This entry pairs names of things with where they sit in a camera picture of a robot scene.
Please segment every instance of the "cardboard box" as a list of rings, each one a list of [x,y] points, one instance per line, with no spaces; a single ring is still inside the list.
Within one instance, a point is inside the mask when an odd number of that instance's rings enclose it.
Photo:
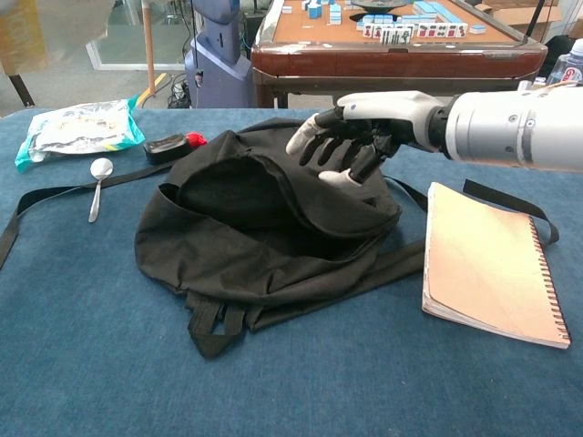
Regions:
[[[571,38],[583,38],[583,18],[579,18],[571,31],[568,33]]]
[[[532,15],[535,13],[537,3],[536,0],[487,0],[486,3],[476,5],[476,9],[524,34],[528,29]],[[550,24],[561,20],[562,16],[557,3],[558,0],[545,2],[546,6],[540,11],[531,38],[544,41]]]
[[[45,40],[36,3],[11,4],[0,15],[0,72],[11,76],[45,66]]]

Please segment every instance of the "backpack strap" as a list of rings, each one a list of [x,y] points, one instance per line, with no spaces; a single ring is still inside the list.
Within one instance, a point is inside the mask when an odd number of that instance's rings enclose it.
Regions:
[[[186,306],[193,309],[189,322],[190,337],[204,358],[218,357],[240,337],[245,318],[243,309],[230,304],[225,307],[216,300],[195,295],[192,291],[187,296]],[[215,334],[215,324],[220,320],[224,322],[225,333]]]
[[[417,204],[417,206],[422,209],[423,211],[427,212],[427,205],[428,205],[428,200],[427,200],[427,196],[425,194],[423,194],[420,191],[417,191],[415,188],[411,187],[408,184],[405,184],[402,180],[399,180],[397,178],[392,178],[390,176],[385,176],[383,175],[385,180],[389,180],[389,181],[393,181],[396,182],[397,184],[399,184],[401,186],[402,189],[404,189],[406,191],[406,193],[409,195],[410,198],[412,198],[414,200],[414,202]]]
[[[164,164],[159,164],[154,167],[142,168],[141,170],[134,171],[132,173],[127,173],[125,175],[119,175],[104,179],[101,182],[101,188],[113,187],[115,185],[125,184],[126,182],[129,182],[131,180],[147,178],[148,176],[155,175],[160,171],[172,167],[174,162],[175,161],[166,162]],[[77,186],[71,185],[66,187],[40,188],[25,193],[20,198],[20,200],[18,200],[18,204],[16,205],[16,208],[12,213],[12,217],[10,218],[10,220],[8,220],[8,224],[6,225],[4,231],[2,232],[2,236],[0,236],[0,269],[2,269],[2,266],[4,266],[6,258],[8,258],[8,254],[10,253],[12,246],[15,244],[15,241],[18,238],[20,218],[29,208],[33,207],[38,202],[41,202],[48,198],[55,198],[62,194],[71,193],[78,190],[95,189],[96,185],[97,182],[95,181],[89,184]]]
[[[485,185],[478,184],[473,180],[466,179],[464,184],[464,192],[475,198],[481,198],[486,202],[500,205],[501,207],[510,208],[517,212],[523,212],[529,216],[537,219],[545,220],[550,228],[550,235],[546,241],[542,241],[541,245],[544,247],[550,246],[559,239],[557,227],[548,219],[547,214],[537,205],[527,202],[522,198],[515,198],[507,193],[498,191]]]

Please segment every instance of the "table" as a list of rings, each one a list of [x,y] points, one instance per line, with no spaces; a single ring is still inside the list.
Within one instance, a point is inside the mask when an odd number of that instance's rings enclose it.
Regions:
[[[16,172],[16,150],[38,112],[0,120],[2,227],[26,191],[91,180],[93,157]],[[136,120],[157,139],[308,115],[173,109],[137,111]],[[107,156],[114,175],[147,165],[140,147]],[[583,176],[465,165],[406,147],[383,170],[421,190],[431,181],[460,189],[472,178],[543,208],[561,231],[547,258],[570,349],[423,314],[416,275],[248,333],[205,361],[187,332],[183,299],[141,275],[134,260],[134,232],[159,175],[103,190],[92,225],[90,192],[24,216],[0,270],[0,435],[580,435]],[[424,213],[393,192],[404,213],[387,246],[422,238]]]
[[[344,0],[337,2],[342,7]],[[356,31],[342,10],[342,24],[310,19],[301,0],[274,0],[252,47],[253,81],[259,105],[272,107],[281,93],[348,94],[357,91],[415,89],[436,95],[516,89],[534,79],[547,49],[461,0],[438,0],[469,25],[485,25],[482,35],[421,38],[409,45],[384,46]],[[283,6],[291,14],[282,14]],[[391,11],[413,13],[411,5]]]

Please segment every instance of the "black finger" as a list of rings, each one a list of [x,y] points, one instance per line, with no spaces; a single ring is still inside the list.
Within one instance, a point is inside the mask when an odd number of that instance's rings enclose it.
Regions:
[[[328,160],[330,159],[330,157],[332,156],[332,153],[334,153],[334,150],[336,150],[339,146],[341,146],[342,143],[343,143],[342,138],[333,138],[332,140],[330,140],[324,146],[324,149],[323,149],[320,157],[318,158],[318,165],[323,166],[325,163],[327,163]]]
[[[344,107],[334,107],[328,111],[321,112],[314,121],[319,127],[333,127],[344,120]]]
[[[372,144],[364,146],[359,150],[358,157],[350,165],[350,174],[352,180],[359,184],[364,183],[381,164],[384,157],[377,155],[376,149]]]
[[[316,149],[322,145],[322,143],[328,138],[330,133],[324,132],[323,134],[316,135],[312,141],[310,141],[305,149],[302,152],[302,156],[300,157],[300,165],[305,166],[310,162],[312,159],[313,154],[315,153]]]
[[[350,146],[346,149],[346,153],[344,154],[343,157],[343,162],[340,166],[340,171],[344,171],[347,168],[349,168],[350,165],[353,163],[354,159],[356,158],[356,155],[358,155],[358,152],[360,151],[361,147],[366,146],[370,142],[371,139],[368,137],[361,137],[352,141],[350,143]]]

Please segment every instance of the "white fingertip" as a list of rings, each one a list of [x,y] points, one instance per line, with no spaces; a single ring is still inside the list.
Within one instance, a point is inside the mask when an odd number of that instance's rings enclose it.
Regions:
[[[318,178],[327,184],[337,188],[354,188],[360,187],[361,184],[350,177],[350,169],[344,170],[342,173],[337,171],[323,171],[318,175]]]
[[[295,155],[302,152],[314,136],[324,131],[324,129],[316,125],[315,118],[317,115],[318,114],[316,113],[308,118],[298,130],[296,130],[295,134],[293,134],[285,147],[285,152],[288,155]]]

